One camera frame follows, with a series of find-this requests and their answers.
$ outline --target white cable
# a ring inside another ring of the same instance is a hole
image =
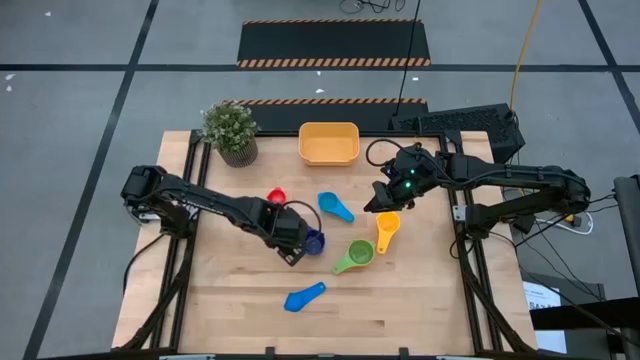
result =
[[[587,216],[589,217],[589,223],[588,223],[589,224],[589,230],[587,230],[587,231],[578,231],[578,230],[572,229],[572,228],[570,228],[568,226],[564,226],[562,224],[555,224],[553,226],[559,227],[559,228],[561,228],[563,230],[567,230],[567,231],[572,232],[574,234],[589,235],[593,231],[593,228],[595,227],[595,224],[593,222],[593,217],[591,216],[591,214],[589,214],[588,212],[585,212],[585,214],[587,214]],[[546,219],[538,219],[538,218],[536,218],[536,221],[540,222],[540,223],[544,223],[544,224],[553,224],[553,221],[549,221],[549,220],[546,220]]]

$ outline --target green leaves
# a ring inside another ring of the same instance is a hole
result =
[[[203,140],[226,152],[242,149],[258,130],[251,109],[233,103],[213,105],[203,118]]]

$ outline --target potted plant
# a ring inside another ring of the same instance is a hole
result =
[[[244,167],[258,157],[251,109],[234,103],[213,105],[205,111],[202,139],[218,150],[227,165]]]

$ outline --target plant pot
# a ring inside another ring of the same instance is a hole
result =
[[[224,159],[224,162],[231,167],[245,167],[250,165],[258,157],[258,144],[253,138],[244,148],[238,151],[224,151],[218,149],[218,153]]]

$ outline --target gray floor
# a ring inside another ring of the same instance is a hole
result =
[[[0,64],[126,64],[148,1],[0,2]],[[411,17],[400,13],[355,17]],[[640,64],[636,0],[589,0],[619,64]],[[534,0],[424,1],[434,64],[513,64]],[[241,22],[343,18],[338,1],[160,0],[141,64],[232,64]],[[606,64],[577,1],[545,1],[527,64]],[[15,74],[10,80],[5,76]],[[0,71],[0,348],[21,358],[123,79],[121,72]],[[393,97],[401,72],[138,72],[133,78],[60,298],[39,356],[106,351],[124,266],[137,228],[119,191],[131,166],[154,163],[167,129],[192,129],[200,110],[229,98]],[[640,74],[625,73],[640,96]],[[431,110],[507,102],[510,73],[411,72],[405,96]],[[317,95],[316,89],[323,89]],[[595,196],[616,176],[640,173],[640,134],[610,73],[523,73],[516,110],[526,164],[558,164],[584,176]],[[610,298],[635,295],[617,210],[595,230],[549,239],[583,280]],[[533,246],[552,259],[542,240]],[[526,246],[529,271],[553,275]]]

